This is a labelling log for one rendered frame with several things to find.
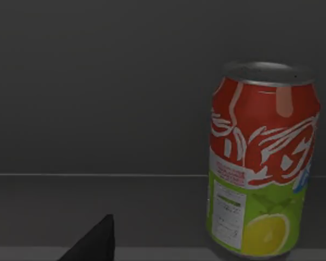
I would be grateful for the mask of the red and green can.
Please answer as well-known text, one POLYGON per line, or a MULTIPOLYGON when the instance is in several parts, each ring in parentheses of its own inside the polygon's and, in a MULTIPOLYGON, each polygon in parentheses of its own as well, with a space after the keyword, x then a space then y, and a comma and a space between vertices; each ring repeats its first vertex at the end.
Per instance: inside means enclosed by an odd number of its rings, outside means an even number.
POLYGON ((212 94, 206 228, 241 257, 266 260, 299 238, 320 103, 302 66, 232 62, 212 94))

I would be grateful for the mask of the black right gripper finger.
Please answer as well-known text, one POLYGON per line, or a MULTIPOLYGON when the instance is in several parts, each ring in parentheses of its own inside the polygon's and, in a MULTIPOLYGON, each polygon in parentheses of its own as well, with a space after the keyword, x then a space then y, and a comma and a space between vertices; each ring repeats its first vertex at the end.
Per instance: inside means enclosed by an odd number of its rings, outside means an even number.
POLYGON ((106 215, 57 261, 115 261, 115 223, 106 215))

